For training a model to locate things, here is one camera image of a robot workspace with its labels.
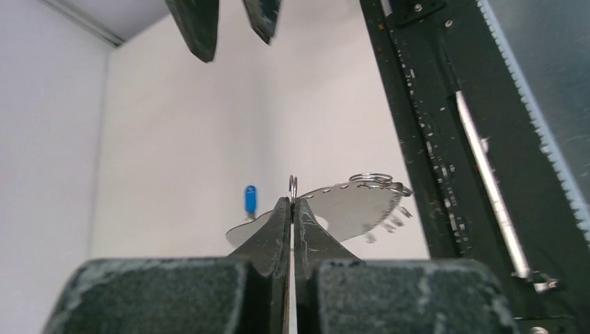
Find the black metal frame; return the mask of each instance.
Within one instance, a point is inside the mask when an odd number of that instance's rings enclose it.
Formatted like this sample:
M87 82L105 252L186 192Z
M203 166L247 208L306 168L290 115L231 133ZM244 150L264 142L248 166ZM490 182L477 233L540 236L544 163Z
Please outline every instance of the black metal frame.
M500 277L516 317L590 310L590 250L475 0L447 0L412 23L361 0L431 256L466 257ZM513 267L459 122L461 90L533 269L563 289L537 294ZM453 229L449 215L464 229ZM590 321L578 317L579 330Z

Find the metal plate with holes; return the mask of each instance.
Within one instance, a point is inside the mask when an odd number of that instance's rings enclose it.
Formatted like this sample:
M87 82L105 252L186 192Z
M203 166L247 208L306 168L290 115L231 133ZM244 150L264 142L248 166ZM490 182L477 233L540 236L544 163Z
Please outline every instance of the metal plate with holes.
M327 231L342 242L362 234L368 242L374 242L371 230L379 225L393 232L404 224L403 216L411 214L400 206L401 198L411 194L403 184L394 182L384 185L378 182L349 182L311 191L303 196L314 215L327 221ZM256 220L235 228L225 235L234 247L242 245L258 231L270 217L267 212Z

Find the blue keychain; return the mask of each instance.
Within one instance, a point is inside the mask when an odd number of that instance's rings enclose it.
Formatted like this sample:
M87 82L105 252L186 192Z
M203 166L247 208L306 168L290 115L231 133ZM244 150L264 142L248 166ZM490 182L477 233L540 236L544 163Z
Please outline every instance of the blue keychain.
M247 186L246 191L244 194L245 201L246 201L246 213L250 217L254 217L256 215L256 187L255 186Z

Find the bolt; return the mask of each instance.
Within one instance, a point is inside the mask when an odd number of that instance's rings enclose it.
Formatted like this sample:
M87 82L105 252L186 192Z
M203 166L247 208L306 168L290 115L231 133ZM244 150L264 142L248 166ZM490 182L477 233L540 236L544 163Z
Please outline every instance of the bolt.
M549 331L543 327L533 327L529 331L530 334L549 334Z

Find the serrated metal edge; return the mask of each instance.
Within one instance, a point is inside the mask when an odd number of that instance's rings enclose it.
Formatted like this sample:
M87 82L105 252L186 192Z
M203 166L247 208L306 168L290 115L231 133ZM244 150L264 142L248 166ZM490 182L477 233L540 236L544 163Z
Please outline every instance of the serrated metal edge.
M539 105L537 104L537 101L525 79L525 76L518 65L516 57L510 48L510 44L508 43L504 32L500 28L500 23L498 22L492 7L490 6L488 0L476 0L476 2L477 7L484 16L484 20L490 29L492 37L494 38L494 41L498 46L500 53L502 54L504 63L506 64L508 71L510 71L512 80L518 89L520 101L527 108L532 124L536 128L536 133L541 139L541 147L539 149L546 155L547 159L553 166L553 170L555 170L557 179L561 182L561 188L564 190L566 198L570 203L570 207L573 210L574 216L578 220L577 226L584 234L584 238L590 247L589 206L586 203L580 188L573 180L572 172L568 167L565 158L561 154L559 146L555 142L555 138L549 129L547 120L541 113L541 109L539 108Z

